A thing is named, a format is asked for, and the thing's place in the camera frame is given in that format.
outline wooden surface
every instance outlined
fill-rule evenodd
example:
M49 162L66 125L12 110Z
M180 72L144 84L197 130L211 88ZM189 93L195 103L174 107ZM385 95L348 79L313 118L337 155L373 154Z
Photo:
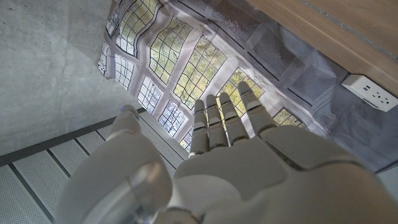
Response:
M393 1L395 0L384 0L384 2L389 2L390 4L392 4ZM318 49L327 57L340 64L349 72L366 75L393 95L398 95L398 64L396 64L393 59L385 56L378 51L378 49L375 49L365 43L365 41L355 37L353 34L350 34L341 26L338 26L332 21L326 19L323 15L313 10L308 5L305 5L302 1L248 0L248 2ZM350 19L350 15L341 16L340 14L344 14L349 11L349 9L345 9L344 12L343 6L351 6L348 3L345 5L343 3L340 4L340 2L343 2L343 0L334 0L328 3L335 6L328 6L328 9L333 8L333 12L341 11L338 14L336 13L336 19L342 22L349 21L347 22L347 25L350 24L349 26L360 27L357 30L358 32L360 32L359 30L366 30L366 32L360 33L363 35L369 35L369 39L374 37L380 41L383 40L381 41L384 44L383 46L388 47L395 45L394 47L388 48L390 51L397 48L397 42L394 41L397 37L397 33L392 34L398 26L398 22L394 23L394 16L384 17L384 19L377 20L379 26L382 27L381 24L383 23L383 27L388 27L388 29L381 28L377 31L369 29L371 24L370 20L360 23L362 17L382 17L382 14L380 15L378 13L388 11L388 9L385 9L385 7L389 6L387 3L385 6L380 4L380 8L384 9L375 10L374 14L372 14L372 10L367 8L366 12L368 12L368 15L361 15L362 9L357 7L353 10L355 12L355 16L351 16L355 17L355 19ZM352 0L350 2L356 2L360 5L359 0Z
M310 0L310 2L398 55L397 0Z

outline power socket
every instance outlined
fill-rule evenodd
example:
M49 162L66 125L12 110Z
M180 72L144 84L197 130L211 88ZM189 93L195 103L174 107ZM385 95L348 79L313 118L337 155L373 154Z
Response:
M350 75L342 85L373 108L389 111L398 99L363 75Z

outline window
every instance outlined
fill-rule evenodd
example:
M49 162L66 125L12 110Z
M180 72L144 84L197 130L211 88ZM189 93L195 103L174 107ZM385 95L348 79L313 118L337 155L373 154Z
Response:
M153 114L157 102L162 95L161 90L148 77L145 77L138 93L138 101L150 113Z
M120 35L116 45L125 52L135 55L137 34L152 20L157 0L136 0L123 15Z
M287 109L283 108L280 112L278 112L274 116L274 121L278 125L294 125L298 126L300 128L305 128L305 124L301 122L298 118L296 118L294 115L292 115Z
M185 137L181 140L180 145L187 150L187 152L190 151L191 149L191 142L192 142L192 131L193 131L193 127L191 128L191 130L189 130L189 132L185 135Z
M174 89L181 102L192 109L225 60L220 50L204 36L200 37Z
M106 44L105 40L102 44L101 57L99 58L98 68L101 70L102 74L106 71L106 59L108 58L109 46Z
M174 137L182 123L186 120L186 116L177 109L177 105L169 101L162 115L159 118L160 124L169 134Z
M191 26L173 17L170 25L156 37L150 47L149 66L165 84L169 81L182 45L191 30Z
M126 60L124 57L115 55L116 74L115 79L122 84L122 86L129 91L129 85L132 79L132 72L134 71L134 63Z
M119 9L117 9L112 17L111 21L106 23L106 31L108 31L109 36L112 36L115 28L119 25Z
M251 78L249 78L240 68L236 69L217 94L217 104L218 108L220 109L222 119L224 119L224 115L221 110L220 99L218 98L221 93L227 93L229 95L232 104L235 106L238 116L242 117L242 115L246 113L241 95L238 91L238 84L241 81L246 82L250 86L256 97L260 97L264 93L264 90L262 90L253 80L251 80Z

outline window pane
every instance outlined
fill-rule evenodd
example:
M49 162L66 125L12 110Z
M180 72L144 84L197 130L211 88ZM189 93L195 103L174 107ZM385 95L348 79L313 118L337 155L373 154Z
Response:
M115 80L122 84L122 86L128 91L132 79L132 74L134 72L134 67L136 65L119 55L115 55L114 58L116 62Z
M163 93L149 77L145 77L138 94L138 101L150 113L153 114L158 99Z
M118 37L120 41L116 41L117 46L131 55L135 54L137 34L152 20L158 3L157 0L136 0L130 6L122 17L121 35Z
M219 57L220 61L216 65L210 65L210 62L216 57ZM187 95L184 93L181 96L177 95L182 103L192 109L195 101L201 97L203 91L225 60L226 56L206 37L201 36L189 58L187 66L183 70L183 74L178 80L178 84L187 92Z
M174 137L175 133L180 129L182 123L187 117L177 109L177 106L169 101L162 115L159 118L160 124L169 134Z
M299 120L296 116L287 111L287 109L285 108L281 109L281 111L274 116L274 121L278 125L293 125L300 128L307 128L305 127L305 124L301 122L301 120Z
M190 146L191 146L191 142L192 142L192 131L193 131L193 127L189 130L189 132L185 135L185 137L180 142L180 145L185 150L187 150L187 152L190 152Z
M192 27L188 24L181 22L176 17L173 17L169 26L160 32L155 42L150 47L151 51L160 54L160 57L153 57L152 54L150 55L150 68L165 84L169 82L170 74L173 72L174 66L180 56L182 45L187 38L178 36L178 33L182 28L189 30L189 32L192 30ZM157 67L161 67L164 72L156 72L155 69Z

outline white outlet plate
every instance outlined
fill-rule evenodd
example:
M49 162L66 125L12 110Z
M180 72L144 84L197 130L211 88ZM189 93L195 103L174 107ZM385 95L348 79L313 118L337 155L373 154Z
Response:
M363 75L350 75L342 85L373 108L389 111L398 99Z

